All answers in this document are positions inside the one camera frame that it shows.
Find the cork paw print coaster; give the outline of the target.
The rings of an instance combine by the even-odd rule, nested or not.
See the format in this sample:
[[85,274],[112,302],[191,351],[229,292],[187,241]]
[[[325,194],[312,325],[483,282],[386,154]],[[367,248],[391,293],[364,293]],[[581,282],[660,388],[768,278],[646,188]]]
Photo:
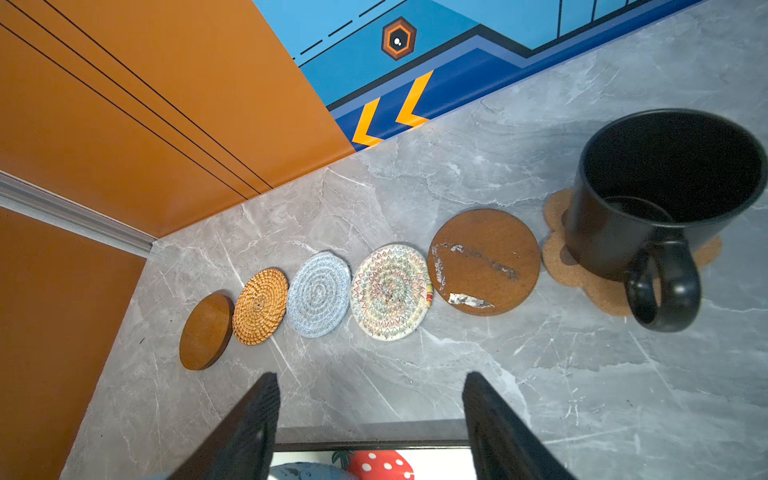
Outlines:
[[544,216],[552,233],[542,247],[548,273],[560,284],[582,289],[602,311],[630,316],[626,275],[648,241],[681,240],[683,230],[628,215],[624,205],[597,199],[584,187],[552,194]]

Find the light brown wooden coaster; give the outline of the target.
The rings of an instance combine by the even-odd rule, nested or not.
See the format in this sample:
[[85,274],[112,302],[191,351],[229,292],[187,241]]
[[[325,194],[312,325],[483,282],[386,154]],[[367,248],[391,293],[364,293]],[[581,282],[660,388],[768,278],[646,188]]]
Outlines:
[[188,370],[204,370],[224,353],[232,336],[234,304],[223,293],[201,300],[187,318],[179,342],[179,358]]

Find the blue mug back middle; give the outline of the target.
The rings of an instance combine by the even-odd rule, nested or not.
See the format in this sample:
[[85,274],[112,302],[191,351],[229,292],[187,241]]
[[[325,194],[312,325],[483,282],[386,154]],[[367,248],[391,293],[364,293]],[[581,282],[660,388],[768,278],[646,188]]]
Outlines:
[[292,462],[272,466],[269,479],[277,480],[358,480],[358,477],[339,467],[314,462]]

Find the grey blue rope coaster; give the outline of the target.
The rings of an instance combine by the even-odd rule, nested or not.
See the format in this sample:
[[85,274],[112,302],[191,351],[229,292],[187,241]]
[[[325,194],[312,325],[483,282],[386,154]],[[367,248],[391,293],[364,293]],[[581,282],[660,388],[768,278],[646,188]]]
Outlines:
[[308,259],[288,290],[291,328],[305,338],[319,338],[333,331],[347,314],[351,280],[347,262],[331,251]]

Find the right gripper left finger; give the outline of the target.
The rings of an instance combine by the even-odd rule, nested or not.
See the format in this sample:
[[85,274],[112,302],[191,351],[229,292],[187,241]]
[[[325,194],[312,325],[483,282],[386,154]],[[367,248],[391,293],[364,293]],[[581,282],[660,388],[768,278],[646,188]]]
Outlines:
[[277,375],[263,374],[172,479],[266,479],[280,409]]

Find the white strawberry serving tray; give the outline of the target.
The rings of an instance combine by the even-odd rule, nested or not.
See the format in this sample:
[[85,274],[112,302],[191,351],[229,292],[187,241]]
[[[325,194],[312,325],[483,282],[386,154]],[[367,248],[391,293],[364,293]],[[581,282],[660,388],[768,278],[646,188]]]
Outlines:
[[407,446],[398,444],[286,445],[278,449],[271,466],[292,462],[333,465],[358,479],[475,479],[472,453],[467,446]]

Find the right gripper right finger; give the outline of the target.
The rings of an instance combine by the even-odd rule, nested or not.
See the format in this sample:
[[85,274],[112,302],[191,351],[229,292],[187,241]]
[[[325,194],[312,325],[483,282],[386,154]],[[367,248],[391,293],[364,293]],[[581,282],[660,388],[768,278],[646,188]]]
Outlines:
[[574,479],[481,373],[467,375],[462,399],[477,478]]

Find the black mug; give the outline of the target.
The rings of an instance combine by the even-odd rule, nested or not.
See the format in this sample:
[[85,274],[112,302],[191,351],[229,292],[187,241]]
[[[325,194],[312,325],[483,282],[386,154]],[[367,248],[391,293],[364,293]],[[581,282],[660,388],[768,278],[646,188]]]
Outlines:
[[737,123],[691,109],[634,113],[585,145],[565,244],[587,271],[623,283],[639,324],[680,332],[702,299],[694,252],[766,185],[767,153]]

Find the multicolour woven coaster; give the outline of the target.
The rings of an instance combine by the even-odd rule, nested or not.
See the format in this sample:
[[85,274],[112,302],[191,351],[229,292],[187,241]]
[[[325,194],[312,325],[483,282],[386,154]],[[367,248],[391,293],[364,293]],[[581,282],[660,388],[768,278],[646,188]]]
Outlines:
[[350,311],[364,333],[396,341],[413,333],[433,302],[433,287],[423,255],[400,243],[373,251],[356,270]]

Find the dark brown wooden coaster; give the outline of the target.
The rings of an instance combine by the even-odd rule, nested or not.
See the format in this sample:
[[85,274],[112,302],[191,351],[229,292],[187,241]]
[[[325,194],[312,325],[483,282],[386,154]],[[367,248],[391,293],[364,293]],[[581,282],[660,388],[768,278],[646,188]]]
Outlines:
[[438,230],[427,264],[436,294],[449,305],[474,316],[495,316],[531,295],[541,251],[519,218],[496,209],[473,209]]

